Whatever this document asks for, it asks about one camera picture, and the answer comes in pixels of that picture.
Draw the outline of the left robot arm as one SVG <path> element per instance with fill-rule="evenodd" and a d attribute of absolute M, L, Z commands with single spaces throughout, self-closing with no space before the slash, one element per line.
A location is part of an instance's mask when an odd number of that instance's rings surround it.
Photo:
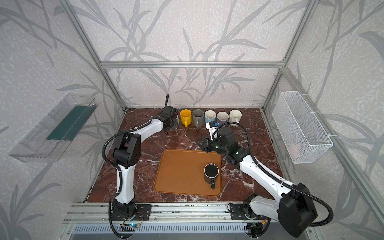
<path fill-rule="evenodd" d="M 104 144 L 102 157 L 117 170 L 117 193 L 110 198 L 110 213 L 125 219 L 135 215 L 134 172 L 141 158 L 141 144 L 158 132 L 178 127 L 178 110 L 168 105 L 169 97 L 167 94 L 163 109 L 147 123 L 119 132 Z"/>

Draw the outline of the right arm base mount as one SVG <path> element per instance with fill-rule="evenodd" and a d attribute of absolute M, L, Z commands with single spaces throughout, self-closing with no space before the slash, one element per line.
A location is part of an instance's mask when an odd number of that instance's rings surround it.
<path fill-rule="evenodd" d="M 259 220 L 260 216 L 256 215 L 250 205 L 248 204 L 234 204 L 227 205 L 228 211 L 231 215 L 231 220 Z"/>

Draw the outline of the aluminium front rail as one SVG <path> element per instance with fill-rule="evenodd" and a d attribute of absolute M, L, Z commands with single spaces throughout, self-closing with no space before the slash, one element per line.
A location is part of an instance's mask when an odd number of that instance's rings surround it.
<path fill-rule="evenodd" d="M 258 222 L 264 221 L 265 216 L 259 220 L 231 220 L 225 202 L 158 202 L 139 203 L 152 205 L 151 215 L 145 224 L 149 223 L 229 223 L 229 222 Z M 96 224 L 109 222 L 108 203 L 82 203 L 73 204 L 67 213 L 64 223 Z"/>

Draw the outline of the purple mug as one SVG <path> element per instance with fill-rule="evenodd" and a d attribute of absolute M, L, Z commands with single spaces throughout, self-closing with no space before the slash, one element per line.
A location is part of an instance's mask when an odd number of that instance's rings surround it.
<path fill-rule="evenodd" d="M 224 123 L 227 123 L 229 121 L 229 114 L 226 112 L 219 112 L 217 113 L 217 123 L 219 126 L 223 125 Z"/>

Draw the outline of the yellow mug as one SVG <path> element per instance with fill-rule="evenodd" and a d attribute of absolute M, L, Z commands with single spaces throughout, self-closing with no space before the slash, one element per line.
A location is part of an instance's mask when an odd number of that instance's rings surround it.
<path fill-rule="evenodd" d="M 184 109 L 180 112 L 181 122 L 187 128 L 192 123 L 192 112 Z"/>

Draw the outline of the clear plastic wall bin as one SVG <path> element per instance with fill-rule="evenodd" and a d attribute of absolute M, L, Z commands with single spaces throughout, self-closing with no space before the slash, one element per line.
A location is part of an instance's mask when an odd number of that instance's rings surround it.
<path fill-rule="evenodd" d="M 97 106 L 95 97 L 67 94 L 9 156 L 24 163 L 56 163 Z"/>

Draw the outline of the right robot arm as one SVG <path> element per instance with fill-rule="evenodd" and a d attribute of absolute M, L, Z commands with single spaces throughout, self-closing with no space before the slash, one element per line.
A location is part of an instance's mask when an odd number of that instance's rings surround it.
<path fill-rule="evenodd" d="M 307 227 L 321 227 L 334 218 L 334 211 L 325 201 L 310 194 L 309 189 L 280 177 L 262 164 L 252 153 L 251 147 L 238 144 L 228 123 L 206 123 L 210 136 L 196 141 L 202 151 L 216 152 L 252 177 L 271 199 L 261 196 L 250 197 L 244 201 L 244 209 L 249 219 L 265 216 L 278 221 L 291 236 L 299 237 Z"/>

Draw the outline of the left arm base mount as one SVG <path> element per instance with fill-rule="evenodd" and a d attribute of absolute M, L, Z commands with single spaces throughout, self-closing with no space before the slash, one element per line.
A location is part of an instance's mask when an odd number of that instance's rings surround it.
<path fill-rule="evenodd" d="M 121 204 L 113 202 L 109 219 L 111 221 L 148 221 L 151 215 L 152 205 L 150 204 Z"/>

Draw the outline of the grey mug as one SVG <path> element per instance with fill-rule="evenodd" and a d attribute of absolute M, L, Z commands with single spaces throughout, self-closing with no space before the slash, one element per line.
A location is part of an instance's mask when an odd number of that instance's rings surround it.
<path fill-rule="evenodd" d="M 192 112 L 193 124 L 196 128 L 200 128 L 205 124 L 204 111 L 201 109 L 195 109 Z"/>

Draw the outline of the green circuit board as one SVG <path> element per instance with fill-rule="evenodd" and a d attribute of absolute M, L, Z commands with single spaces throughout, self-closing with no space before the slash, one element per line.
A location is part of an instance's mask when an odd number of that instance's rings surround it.
<path fill-rule="evenodd" d="M 121 231 L 134 231 L 139 228 L 141 223 L 123 223 L 121 224 Z"/>

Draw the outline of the pink object in basket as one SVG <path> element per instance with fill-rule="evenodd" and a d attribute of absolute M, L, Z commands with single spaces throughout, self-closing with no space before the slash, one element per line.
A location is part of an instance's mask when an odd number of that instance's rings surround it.
<path fill-rule="evenodd" d="M 301 146 L 298 144 L 291 144 L 288 148 L 291 158 L 297 160 L 301 157 Z"/>

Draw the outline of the brown rectangular tray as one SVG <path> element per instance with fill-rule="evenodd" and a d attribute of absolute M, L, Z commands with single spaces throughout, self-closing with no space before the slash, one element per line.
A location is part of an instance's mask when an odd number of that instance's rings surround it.
<path fill-rule="evenodd" d="M 206 165 L 219 168 L 215 189 L 204 170 Z M 217 197 L 222 192 L 222 159 L 217 153 L 166 149 L 163 151 L 154 188 L 157 192 Z"/>

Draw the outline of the black mug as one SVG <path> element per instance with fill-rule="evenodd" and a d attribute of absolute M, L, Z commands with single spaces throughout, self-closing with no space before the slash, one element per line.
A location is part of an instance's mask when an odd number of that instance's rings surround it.
<path fill-rule="evenodd" d="M 215 164 L 207 164 L 204 167 L 204 180 L 211 186 L 212 190 L 216 189 L 216 181 L 219 176 L 219 167 Z"/>

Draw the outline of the light blue mug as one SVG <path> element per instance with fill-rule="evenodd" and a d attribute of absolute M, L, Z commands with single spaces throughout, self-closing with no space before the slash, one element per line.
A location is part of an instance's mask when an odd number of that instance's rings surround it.
<path fill-rule="evenodd" d="M 205 111 L 204 117 L 205 117 L 206 123 L 214 122 L 214 121 L 216 121 L 217 114 L 213 110 L 207 110 L 207 111 Z"/>

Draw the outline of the white faceted mug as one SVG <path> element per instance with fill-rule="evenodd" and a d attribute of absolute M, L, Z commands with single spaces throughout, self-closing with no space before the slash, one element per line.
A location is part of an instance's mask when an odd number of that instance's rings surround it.
<path fill-rule="evenodd" d="M 241 120 L 241 117 L 242 117 L 242 112 L 239 111 L 239 110 L 231 110 L 230 113 L 229 113 L 229 121 L 230 122 L 233 122 L 233 124 L 230 124 L 231 127 L 238 127 L 238 123 L 240 122 Z"/>

